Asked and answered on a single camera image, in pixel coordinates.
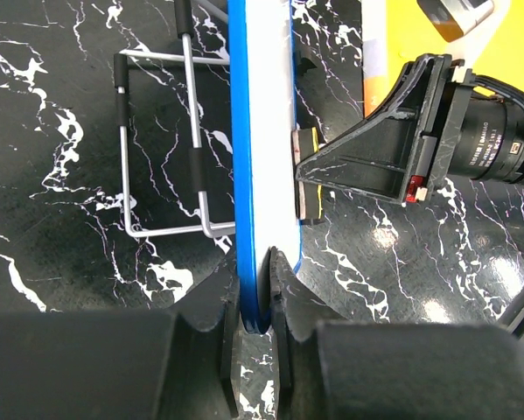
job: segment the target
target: blue-edged board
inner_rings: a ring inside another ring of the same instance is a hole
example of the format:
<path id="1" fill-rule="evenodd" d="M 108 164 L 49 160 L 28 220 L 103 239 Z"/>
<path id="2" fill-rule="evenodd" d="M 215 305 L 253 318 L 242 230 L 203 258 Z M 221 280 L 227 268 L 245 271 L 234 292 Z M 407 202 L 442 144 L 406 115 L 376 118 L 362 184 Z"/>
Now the blue-edged board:
<path id="1" fill-rule="evenodd" d="M 290 0 L 228 0 L 234 212 L 241 315 L 269 327 L 269 250 L 297 268 L 291 132 L 296 128 Z"/>

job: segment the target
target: camera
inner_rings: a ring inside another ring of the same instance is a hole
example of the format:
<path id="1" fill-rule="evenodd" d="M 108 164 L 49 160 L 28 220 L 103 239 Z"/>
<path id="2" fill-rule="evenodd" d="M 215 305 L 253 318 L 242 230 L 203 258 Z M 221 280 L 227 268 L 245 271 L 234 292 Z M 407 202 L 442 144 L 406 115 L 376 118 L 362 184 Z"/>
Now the camera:
<path id="1" fill-rule="evenodd" d="M 297 180 L 397 204 L 428 200 L 448 174 L 524 185 L 524 92 L 463 64 L 407 63 L 371 115 L 297 165 Z"/>

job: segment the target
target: marble table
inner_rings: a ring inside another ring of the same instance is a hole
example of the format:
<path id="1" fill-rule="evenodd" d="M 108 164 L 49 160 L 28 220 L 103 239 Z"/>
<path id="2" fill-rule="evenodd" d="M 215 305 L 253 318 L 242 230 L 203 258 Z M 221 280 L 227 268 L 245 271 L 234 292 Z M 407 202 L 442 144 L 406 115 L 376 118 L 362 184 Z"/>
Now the marble table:
<path id="1" fill-rule="evenodd" d="M 194 8 L 194 53 L 228 57 L 227 28 Z M 293 3 L 296 41 L 318 68 L 297 83 L 302 126 L 326 141 L 361 114 L 360 3 Z M 179 53 L 167 0 L 0 0 L 0 312 L 165 308 L 233 237 L 135 240 L 122 226 L 113 53 Z M 137 227 L 197 223 L 182 66 L 131 71 Z M 233 217 L 229 74 L 198 67 L 215 221 Z M 363 323 L 494 322 L 524 286 L 524 188 L 447 179 L 431 202 L 392 206 L 325 191 L 304 229 L 300 279 Z M 246 338 L 242 418 L 273 418 L 269 334 Z"/>

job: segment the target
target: black foam grip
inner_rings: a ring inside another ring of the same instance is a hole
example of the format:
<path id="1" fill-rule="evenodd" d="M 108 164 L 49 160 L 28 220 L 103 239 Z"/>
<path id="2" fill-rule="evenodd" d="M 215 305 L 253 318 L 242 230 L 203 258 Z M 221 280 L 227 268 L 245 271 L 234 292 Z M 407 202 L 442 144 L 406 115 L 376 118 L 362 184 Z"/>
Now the black foam grip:
<path id="1" fill-rule="evenodd" d="M 207 190 L 205 165 L 203 163 L 203 149 L 190 149 L 190 167 L 192 168 L 192 188 L 195 193 Z"/>
<path id="2" fill-rule="evenodd" d="M 120 127 L 129 126 L 129 96 L 128 94 L 115 95 L 115 112 Z"/>
<path id="3" fill-rule="evenodd" d="M 129 90 L 128 58 L 124 54 L 114 54 L 114 86 Z"/>
<path id="4" fill-rule="evenodd" d="M 191 0 L 174 0 L 174 14 L 176 17 L 176 31 L 178 38 L 187 33 L 193 38 L 193 18 Z"/>

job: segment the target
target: blue edge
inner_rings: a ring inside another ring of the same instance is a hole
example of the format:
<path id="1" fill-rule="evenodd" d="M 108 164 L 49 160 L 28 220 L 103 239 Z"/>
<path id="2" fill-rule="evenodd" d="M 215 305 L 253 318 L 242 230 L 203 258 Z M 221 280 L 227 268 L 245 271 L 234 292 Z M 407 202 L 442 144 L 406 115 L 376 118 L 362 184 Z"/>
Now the blue edge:
<path id="1" fill-rule="evenodd" d="M 248 333 L 265 333 L 270 312 L 261 314 L 258 304 L 252 186 L 252 150 L 250 149 L 250 113 L 248 91 L 248 45 L 246 1 L 228 1 L 228 32 L 231 49 L 231 115 L 234 161 L 234 220 L 236 223 L 237 273 L 241 282 L 241 315 Z M 296 99 L 293 83 L 293 98 Z M 300 268 L 301 255 L 295 272 Z"/>

